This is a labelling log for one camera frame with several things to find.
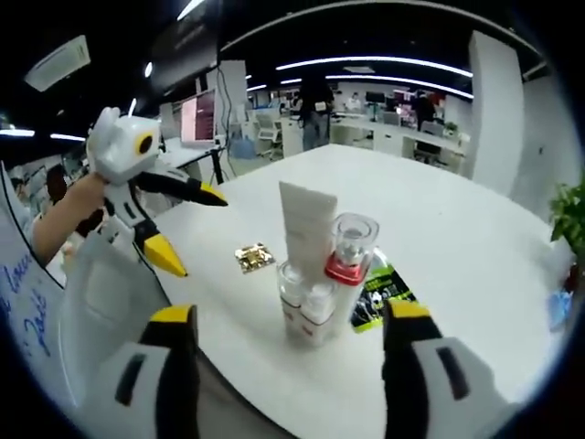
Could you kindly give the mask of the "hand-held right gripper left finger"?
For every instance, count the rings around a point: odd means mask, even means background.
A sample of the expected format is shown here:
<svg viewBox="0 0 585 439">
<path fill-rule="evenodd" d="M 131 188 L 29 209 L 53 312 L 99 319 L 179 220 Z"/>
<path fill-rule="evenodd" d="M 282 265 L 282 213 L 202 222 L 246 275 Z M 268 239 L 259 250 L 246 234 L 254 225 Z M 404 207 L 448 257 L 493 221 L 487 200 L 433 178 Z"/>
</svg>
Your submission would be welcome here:
<svg viewBox="0 0 585 439">
<path fill-rule="evenodd" d="M 154 313 L 137 341 L 97 369 L 84 402 L 89 438 L 198 438 L 197 308 Z"/>
</svg>

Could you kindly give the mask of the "person's left hand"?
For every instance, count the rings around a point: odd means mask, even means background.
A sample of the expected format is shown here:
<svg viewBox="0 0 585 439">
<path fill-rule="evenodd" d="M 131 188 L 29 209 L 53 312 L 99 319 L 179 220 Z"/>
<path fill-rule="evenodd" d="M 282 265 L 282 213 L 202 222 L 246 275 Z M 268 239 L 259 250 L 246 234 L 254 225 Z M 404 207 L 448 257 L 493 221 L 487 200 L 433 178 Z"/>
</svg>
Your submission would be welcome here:
<svg viewBox="0 0 585 439">
<path fill-rule="evenodd" d="M 77 181 L 69 192 L 78 222 L 76 232 L 83 238 L 104 220 L 105 186 L 106 182 L 100 175 L 90 173 Z"/>
</svg>

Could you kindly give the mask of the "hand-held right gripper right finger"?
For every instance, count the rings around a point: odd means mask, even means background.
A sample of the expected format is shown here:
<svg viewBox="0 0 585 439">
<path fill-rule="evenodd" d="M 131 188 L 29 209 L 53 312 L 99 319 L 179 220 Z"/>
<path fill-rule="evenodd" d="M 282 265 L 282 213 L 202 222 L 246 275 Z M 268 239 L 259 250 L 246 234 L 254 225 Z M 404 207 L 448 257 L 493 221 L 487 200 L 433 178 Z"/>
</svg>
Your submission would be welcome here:
<svg viewBox="0 0 585 439">
<path fill-rule="evenodd" d="M 492 438 L 511 417 L 492 369 L 428 308 L 389 299 L 383 349 L 387 438 Z"/>
</svg>

